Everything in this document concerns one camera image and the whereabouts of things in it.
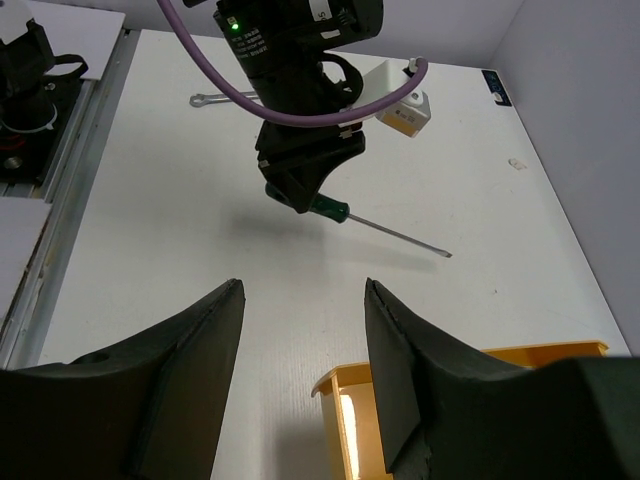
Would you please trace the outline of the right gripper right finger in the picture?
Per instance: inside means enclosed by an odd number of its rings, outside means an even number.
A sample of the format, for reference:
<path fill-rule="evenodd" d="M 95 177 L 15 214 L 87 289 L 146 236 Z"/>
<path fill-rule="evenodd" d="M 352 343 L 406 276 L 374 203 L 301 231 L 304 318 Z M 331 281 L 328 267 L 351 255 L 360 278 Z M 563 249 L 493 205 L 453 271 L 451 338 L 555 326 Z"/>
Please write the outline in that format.
<path fill-rule="evenodd" d="M 386 470 L 396 479 L 635 479 L 639 361 L 531 369 L 422 319 L 375 280 L 365 324 Z"/>

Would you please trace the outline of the blue label left corner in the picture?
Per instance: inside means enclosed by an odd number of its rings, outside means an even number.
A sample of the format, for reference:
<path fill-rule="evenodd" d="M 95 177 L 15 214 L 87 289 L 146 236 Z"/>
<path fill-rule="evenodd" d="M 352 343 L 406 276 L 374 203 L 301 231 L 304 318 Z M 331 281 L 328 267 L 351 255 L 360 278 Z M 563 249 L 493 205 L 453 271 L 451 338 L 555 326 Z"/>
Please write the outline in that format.
<path fill-rule="evenodd" d="M 494 103 L 498 106 L 512 107 L 513 104 L 500 79 L 499 74 L 495 70 L 485 69 L 483 69 L 481 73 L 491 95 L 493 96 Z"/>

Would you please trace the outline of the small silver wrench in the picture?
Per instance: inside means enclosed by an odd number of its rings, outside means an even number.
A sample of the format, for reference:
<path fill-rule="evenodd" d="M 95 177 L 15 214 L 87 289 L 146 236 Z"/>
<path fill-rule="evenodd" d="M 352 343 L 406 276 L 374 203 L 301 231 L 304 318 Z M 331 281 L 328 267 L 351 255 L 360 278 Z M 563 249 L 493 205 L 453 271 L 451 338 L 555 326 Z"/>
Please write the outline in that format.
<path fill-rule="evenodd" d="M 242 92 L 242 96 L 249 100 L 258 100 L 259 97 L 254 91 Z M 189 99 L 189 104 L 194 108 L 201 108 L 207 105 L 221 104 L 221 103 L 233 103 L 227 95 L 223 93 L 217 94 L 194 94 Z"/>

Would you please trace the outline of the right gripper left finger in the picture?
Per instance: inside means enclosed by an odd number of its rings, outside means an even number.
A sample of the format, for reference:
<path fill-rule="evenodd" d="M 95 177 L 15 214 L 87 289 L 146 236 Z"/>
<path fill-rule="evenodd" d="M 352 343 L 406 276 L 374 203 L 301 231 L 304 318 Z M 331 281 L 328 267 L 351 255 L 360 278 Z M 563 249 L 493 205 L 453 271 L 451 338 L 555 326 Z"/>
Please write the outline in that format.
<path fill-rule="evenodd" d="M 5 479 L 207 479 L 243 316 L 232 279 L 71 363 L 1 374 Z"/>

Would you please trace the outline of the aluminium front rail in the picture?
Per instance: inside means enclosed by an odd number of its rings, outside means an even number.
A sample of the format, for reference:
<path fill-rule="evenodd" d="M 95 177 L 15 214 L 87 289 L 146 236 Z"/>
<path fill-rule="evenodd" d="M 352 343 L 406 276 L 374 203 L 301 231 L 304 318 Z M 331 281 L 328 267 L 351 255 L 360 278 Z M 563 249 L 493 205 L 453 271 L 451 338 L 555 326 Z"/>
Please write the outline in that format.
<path fill-rule="evenodd" d="M 3 369 L 38 362 L 139 37 L 121 30 L 102 78 L 83 83 L 43 185 L 1 186 L 4 198 L 38 199 L 51 208 L 3 324 Z"/>

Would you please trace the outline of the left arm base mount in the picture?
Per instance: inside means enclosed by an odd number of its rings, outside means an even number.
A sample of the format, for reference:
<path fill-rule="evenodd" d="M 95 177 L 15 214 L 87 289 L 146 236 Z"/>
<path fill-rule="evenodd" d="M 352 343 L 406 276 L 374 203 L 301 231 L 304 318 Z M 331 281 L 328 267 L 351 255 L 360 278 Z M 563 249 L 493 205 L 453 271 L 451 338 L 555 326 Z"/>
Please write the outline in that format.
<path fill-rule="evenodd" d="M 77 54 L 53 53 L 23 1 L 1 3 L 1 181 L 46 179 L 89 70 Z"/>

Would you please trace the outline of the green screwdriver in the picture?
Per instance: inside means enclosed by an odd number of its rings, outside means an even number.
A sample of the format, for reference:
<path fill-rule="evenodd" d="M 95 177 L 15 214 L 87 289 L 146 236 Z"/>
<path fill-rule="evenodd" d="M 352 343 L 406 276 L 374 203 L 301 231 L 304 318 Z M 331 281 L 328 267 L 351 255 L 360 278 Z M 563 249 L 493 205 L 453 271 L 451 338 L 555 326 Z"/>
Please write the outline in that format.
<path fill-rule="evenodd" d="M 348 203 L 332 199 L 322 194 L 316 195 L 309 209 L 304 211 L 304 214 L 306 213 L 312 213 L 312 214 L 324 217 L 337 224 L 344 224 L 347 221 L 353 221 L 365 227 L 381 232 L 385 235 L 389 235 L 391 237 L 397 238 L 404 242 L 407 242 L 417 247 L 428 250 L 443 258 L 450 259 L 453 257 L 453 254 L 445 249 L 432 246 L 424 241 L 418 240 L 416 238 L 410 237 L 398 231 L 392 230 L 383 225 L 372 222 L 368 219 L 359 217 L 351 212 L 351 209 Z"/>

